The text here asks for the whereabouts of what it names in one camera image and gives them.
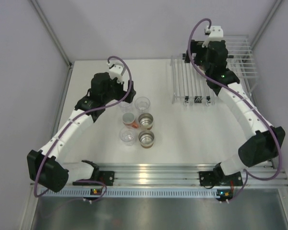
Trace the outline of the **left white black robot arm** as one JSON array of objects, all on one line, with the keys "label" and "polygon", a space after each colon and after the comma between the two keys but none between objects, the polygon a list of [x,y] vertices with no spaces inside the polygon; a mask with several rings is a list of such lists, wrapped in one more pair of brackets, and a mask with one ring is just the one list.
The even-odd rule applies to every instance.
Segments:
[{"label": "left white black robot arm", "polygon": [[69,183],[101,184],[99,166],[92,161],[82,160],[70,165],[63,163],[76,140],[107,108],[121,102],[133,101],[136,94],[133,80],[128,80],[128,88],[124,90],[121,77],[121,74],[111,76],[109,72],[95,74],[86,95],[77,102],[61,129],[40,150],[31,150],[28,153],[29,176],[34,181],[34,192],[37,197],[40,196],[37,193],[39,185],[45,187],[47,191],[59,192]]}]

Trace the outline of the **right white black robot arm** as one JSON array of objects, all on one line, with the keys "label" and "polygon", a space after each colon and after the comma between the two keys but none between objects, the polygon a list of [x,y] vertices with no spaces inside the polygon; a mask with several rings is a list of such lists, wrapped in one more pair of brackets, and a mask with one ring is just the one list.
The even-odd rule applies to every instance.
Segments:
[{"label": "right white black robot arm", "polygon": [[226,42],[190,40],[186,52],[186,62],[206,78],[207,85],[232,112],[246,138],[238,152],[218,163],[214,169],[215,180],[225,185],[232,175],[259,163],[282,157],[281,145],[285,131],[274,127],[258,111],[246,95],[237,75],[228,68]]}]

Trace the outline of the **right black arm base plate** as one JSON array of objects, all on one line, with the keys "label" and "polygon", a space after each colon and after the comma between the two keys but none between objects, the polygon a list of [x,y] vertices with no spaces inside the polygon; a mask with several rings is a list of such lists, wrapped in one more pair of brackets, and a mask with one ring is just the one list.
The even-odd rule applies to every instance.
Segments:
[{"label": "right black arm base plate", "polygon": [[211,189],[217,184],[216,177],[212,171],[199,171],[200,185]]}]

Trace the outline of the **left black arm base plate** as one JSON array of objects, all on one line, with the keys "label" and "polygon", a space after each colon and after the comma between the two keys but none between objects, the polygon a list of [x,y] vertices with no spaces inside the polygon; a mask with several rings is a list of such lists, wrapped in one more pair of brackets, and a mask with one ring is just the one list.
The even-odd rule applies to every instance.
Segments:
[{"label": "left black arm base plate", "polygon": [[93,185],[100,185],[97,182],[104,183],[106,186],[113,186],[114,183],[114,171],[94,171],[92,173],[91,178],[86,179],[86,181],[90,182],[73,182],[72,184],[75,186],[93,186]]}]

